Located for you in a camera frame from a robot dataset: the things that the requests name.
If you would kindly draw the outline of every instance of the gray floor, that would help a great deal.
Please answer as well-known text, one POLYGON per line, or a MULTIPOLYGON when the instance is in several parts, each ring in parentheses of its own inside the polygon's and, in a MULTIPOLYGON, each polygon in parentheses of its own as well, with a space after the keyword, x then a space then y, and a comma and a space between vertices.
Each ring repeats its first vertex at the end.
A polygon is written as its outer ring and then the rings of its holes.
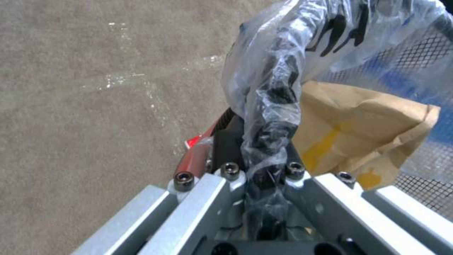
POLYGON ((165 186, 271 0, 1 0, 0 254, 67 254, 165 186))

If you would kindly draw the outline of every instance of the brown paper bag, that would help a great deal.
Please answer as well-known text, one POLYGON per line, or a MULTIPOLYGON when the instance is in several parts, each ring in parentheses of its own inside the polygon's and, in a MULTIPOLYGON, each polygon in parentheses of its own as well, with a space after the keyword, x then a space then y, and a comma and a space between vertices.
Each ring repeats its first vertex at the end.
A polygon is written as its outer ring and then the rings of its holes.
POLYGON ((293 144, 311 175, 350 172, 366 190, 391 184, 440 108, 372 90, 307 82, 293 144))

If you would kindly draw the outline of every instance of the plastic bag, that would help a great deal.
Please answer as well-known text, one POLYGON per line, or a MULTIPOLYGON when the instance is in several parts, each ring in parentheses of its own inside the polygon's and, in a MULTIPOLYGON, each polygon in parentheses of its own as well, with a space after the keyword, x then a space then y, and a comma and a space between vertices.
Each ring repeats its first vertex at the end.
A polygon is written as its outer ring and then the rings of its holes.
MULTIPOLYGON (((222 86, 231 108, 245 121, 241 151, 249 185, 256 183, 256 175, 275 183, 273 193, 249 196, 248 210, 259 206, 277 221, 285 215, 278 183, 285 147, 301 121, 303 82, 365 84, 422 103, 450 105, 450 50, 421 45, 435 34, 451 46, 451 20, 437 0, 289 0, 243 23, 225 61, 222 86), (436 56, 421 59, 427 54, 436 56)), ((446 161, 434 162, 435 167, 446 161)))

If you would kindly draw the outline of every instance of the gray metal bar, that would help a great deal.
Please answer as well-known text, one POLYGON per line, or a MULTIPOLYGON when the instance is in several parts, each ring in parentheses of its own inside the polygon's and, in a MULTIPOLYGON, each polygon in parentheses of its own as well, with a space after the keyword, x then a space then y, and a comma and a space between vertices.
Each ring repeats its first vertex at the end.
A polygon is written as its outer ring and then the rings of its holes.
POLYGON ((147 186, 72 254, 133 254, 177 204, 175 195, 147 186))
POLYGON ((437 254, 453 254, 453 223, 394 186, 362 197, 437 254))
POLYGON ((192 254, 203 237, 214 237, 230 206, 229 183, 204 174, 139 255, 192 254))
POLYGON ((292 202, 327 240, 352 238, 367 254, 432 254, 332 174, 305 181, 292 202))

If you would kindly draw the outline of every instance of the hex socket bolt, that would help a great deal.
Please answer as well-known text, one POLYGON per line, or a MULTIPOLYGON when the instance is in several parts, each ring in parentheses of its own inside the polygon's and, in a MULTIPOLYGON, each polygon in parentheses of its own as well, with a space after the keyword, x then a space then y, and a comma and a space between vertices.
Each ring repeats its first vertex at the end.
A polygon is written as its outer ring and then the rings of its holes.
POLYGON ((220 176, 229 181, 237 180, 239 178, 239 166, 234 162, 224 163, 220 167, 220 176))
POLYGON ((179 172, 173 177, 174 188, 177 191, 189 191, 193 188, 195 178, 191 172, 179 172))
POLYGON ((356 183, 356 179, 348 172, 338 172, 335 176, 346 184, 351 189, 354 188, 354 183, 356 183))
POLYGON ((286 164, 285 175, 292 180, 300 180, 304 176, 305 167, 297 162, 290 162, 286 164))

